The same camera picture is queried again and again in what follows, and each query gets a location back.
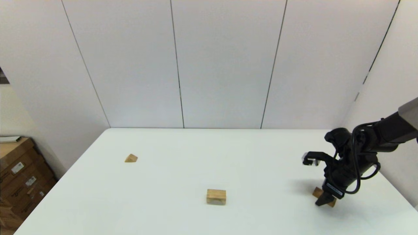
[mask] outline rectangular wooden block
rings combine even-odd
[[[319,198],[322,195],[322,193],[323,193],[322,189],[315,187],[315,190],[313,191],[312,195],[314,195],[316,198]],[[336,202],[337,202],[337,198],[334,198],[334,201],[328,203],[328,205],[330,207],[334,207]]]
[[[206,194],[206,202],[214,205],[225,205],[227,202],[227,191],[208,189]]]

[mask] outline white table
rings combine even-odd
[[[418,234],[418,212],[381,175],[317,207],[326,130],[109,129],[15,235]],[[125,163],[133,153],[136,163]],[[225,189],[225,206],[206,204]]]

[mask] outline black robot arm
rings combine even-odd
[[[324,161],[325,180],[323,194],[316,201],[321,206],[332,202],[334,197],[342,199],[345,194],[355,194],[360,189],[361,180],[370,179],[380,169],[378,152],[392,152],[400,143],[418,141],[418,98],[406,103],[398,112],[374,123],[358,125],[351,134],[345,128],[337,128],[325,135],[325,141],[335,147],[331,157],[322,152],[308,152],[303,156],[304,165],[318,165]],[[375,165],[376,170],[369,176],[363,173]],[[353,191],[347,187],[357,182]]]

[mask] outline white wall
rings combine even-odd
[[[109,123],[62,2],[2,1],[0,32],[2,70],[51,149],[70,168]]]
[[[55,175],[61,178],[66,172],[11,85],[0,85],[0,135],[31,137]]]
[[[169,0],[64,0],[111,127],[183,128]]]
[[[418,97],[418,1],[402,0],[372,70],[345,126],[377,121]],[[381,172],[413,205],[418,205],[418,144],[379,153]]]
[[[289,0],[263,128],[341,125],[398,0]]]

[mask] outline wooden block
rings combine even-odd
[[[206,194],[206,202],[207,204],[213,205],[225,205],[227,202],[227,191],[208,189]]]
[[[129,156],[125,159],[125,162],[136,162],[136,160],[138,160],[137,156],[129,154]]]
[[[314,195],[316,198],[319,198],[322,195],[322,193],[323,193],[323,190],[316,187],[312,195]],[[328,203],[328,205],[330,207],[334,207],[336,202],[337,202],[337,198],[334,198],[334,201]]]

